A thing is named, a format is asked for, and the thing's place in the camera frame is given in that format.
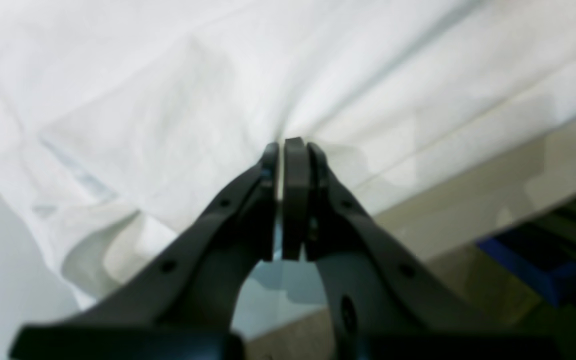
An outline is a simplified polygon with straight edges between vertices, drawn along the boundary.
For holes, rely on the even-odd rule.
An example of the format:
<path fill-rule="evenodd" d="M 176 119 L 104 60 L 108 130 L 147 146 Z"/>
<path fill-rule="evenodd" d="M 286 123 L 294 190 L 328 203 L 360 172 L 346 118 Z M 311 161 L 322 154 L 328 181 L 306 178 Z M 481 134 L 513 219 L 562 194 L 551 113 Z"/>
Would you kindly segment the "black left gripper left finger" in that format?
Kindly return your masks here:
<path fill-rule="evenodd" d="M 128 283 L 83 313 L 25 325 L 12 360 L 242 360 L 232 333 L 253 268 L 274 257 L 279 145 L 220 191 Z"/>

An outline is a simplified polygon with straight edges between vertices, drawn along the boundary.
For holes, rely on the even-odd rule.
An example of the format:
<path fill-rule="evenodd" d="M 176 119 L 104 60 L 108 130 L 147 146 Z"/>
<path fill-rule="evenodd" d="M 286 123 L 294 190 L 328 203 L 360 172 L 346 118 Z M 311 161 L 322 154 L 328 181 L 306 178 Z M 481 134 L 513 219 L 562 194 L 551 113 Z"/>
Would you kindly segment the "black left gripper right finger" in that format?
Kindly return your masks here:
<path fill-rule="evenodd" d="M 282 258 L 321 278 L 339 360 L 560 360 L 553 338 L 512 330 L 446 288 L 380 227 L 320 146 L 284 145 Z"/>

